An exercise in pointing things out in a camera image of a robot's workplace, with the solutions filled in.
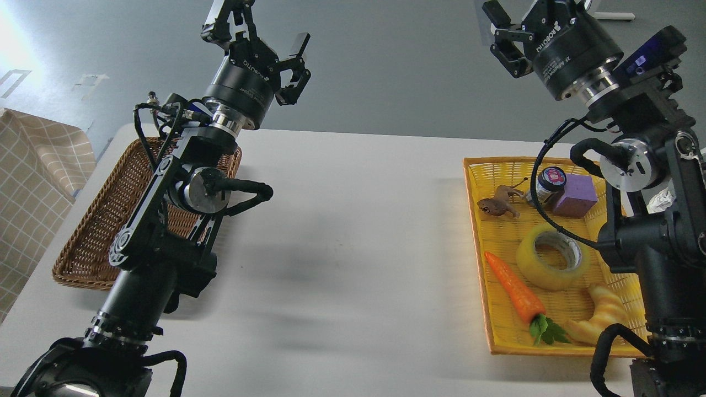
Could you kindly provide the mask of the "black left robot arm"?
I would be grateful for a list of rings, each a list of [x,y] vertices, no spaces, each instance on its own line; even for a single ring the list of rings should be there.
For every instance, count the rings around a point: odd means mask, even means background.
[[[152,367],[176,362],[171,396],[182,395],[187,359],[179,350],[147,355],[163,331],[162,314],[181,296],[198,297],[216,273],[212,253],[225,217],[272,198],[265,183],[228,178],[217,168],[234,155],[242,129],[255,130],[273,100],[294,105],[311,73],[303,57],[310,33],[297,35],[287,58],[257,34],[252,1],[214,1],[201,38],[224,51],[200,99],[154,93],[133,110],[152,176],[108,251],[119,269],[103,306],[82,337],[63,337],[28,367],[12,396],[144,396]]]

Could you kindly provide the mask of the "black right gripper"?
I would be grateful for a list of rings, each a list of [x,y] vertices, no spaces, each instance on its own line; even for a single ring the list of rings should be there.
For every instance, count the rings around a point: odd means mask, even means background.
[[[624,55],[584,1],[534,1],[522,18],[526,31],[512,24],[498,1],[484,2],[482,10],[493,28],[492,55],[512,78],[534,70],[557,101],[577,79],[600,66],[617,65]],[[523,45],[525,53],[518,42],[530,42]]]

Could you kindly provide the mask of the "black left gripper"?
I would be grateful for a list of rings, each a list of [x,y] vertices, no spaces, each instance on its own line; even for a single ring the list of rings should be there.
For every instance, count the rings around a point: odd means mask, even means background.
[[[205,91],[204,104],[210,111],[220,105],[237,111],[247,119],[244,128],[250,130],[260,128],[274,97],[281,106],[295,105],[311,77],[303,58],[311,34],[299,33],[290,56],[279,61],[275,51],[257,38],[252,15],[254,3],[214,1],[201,28],[202,40],[217,45],[225,54]],[[247,26],[248,36],[240,32],[233,38],[230,19],[236,26]],[[292,71],[289,85],[280,90],[280,74],[270,70],[275,63],[277,71]]]

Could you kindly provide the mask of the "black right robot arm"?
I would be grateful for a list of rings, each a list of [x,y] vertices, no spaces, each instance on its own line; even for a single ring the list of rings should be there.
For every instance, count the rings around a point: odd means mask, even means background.
[[[607,183],[607,223],[597,241],[611,273],[638,276],[645,307],[644,341],[622,324],[602,329],[590,379],[600,395],[611,342],[642,352],[630,372],[636,396],[704,395],[704,159],[695,120],[671,98],[682,88],[675,70],[686,38],[666,26],[627,60],[588,2],[535,1],[519,24],[497,1],[483,4],[494,26],[491,53],[515,78],[532,72],[555,100],[580,98],[588,113],[569,119],[545,141],[533,166],[577,126],[608,120],[612,143],[576,143],[571,161]]]

